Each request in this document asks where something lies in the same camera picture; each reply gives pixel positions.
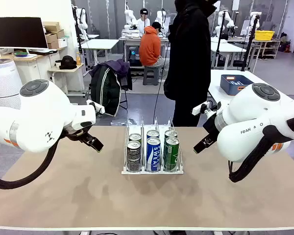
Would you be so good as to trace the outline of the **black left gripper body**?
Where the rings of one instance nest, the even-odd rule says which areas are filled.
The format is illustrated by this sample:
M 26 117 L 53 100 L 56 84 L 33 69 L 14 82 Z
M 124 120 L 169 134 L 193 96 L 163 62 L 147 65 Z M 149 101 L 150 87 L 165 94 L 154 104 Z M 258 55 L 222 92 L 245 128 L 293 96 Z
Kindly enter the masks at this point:
M 81 129 L 79 130 L 71 130 L 69 131 L 67 129 L 63 129 L 62 131 L 62 138 L 67 137 L 68 139 L 72 141 L 80 141 L 81 142 L 81 135 L 84 133 L 88 133 L 88 131 L 91 129 L 93 124 L 91 122 L 83 122 L 81 123 Z

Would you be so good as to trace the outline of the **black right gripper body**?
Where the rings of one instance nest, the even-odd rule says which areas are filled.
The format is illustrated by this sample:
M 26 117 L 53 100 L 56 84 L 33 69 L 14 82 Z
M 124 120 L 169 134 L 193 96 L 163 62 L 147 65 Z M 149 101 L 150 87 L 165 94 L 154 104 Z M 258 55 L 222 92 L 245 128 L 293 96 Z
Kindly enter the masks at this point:
M 216 128 L 215 125 L 215 118 L 216 114 L 213 114 L 211 117 L 207 119 L 207 121 L 204 123 L 203 128 L 206 130 L 208 134 L 214 135 L 215 142 L 217 141 L 219 130 Z

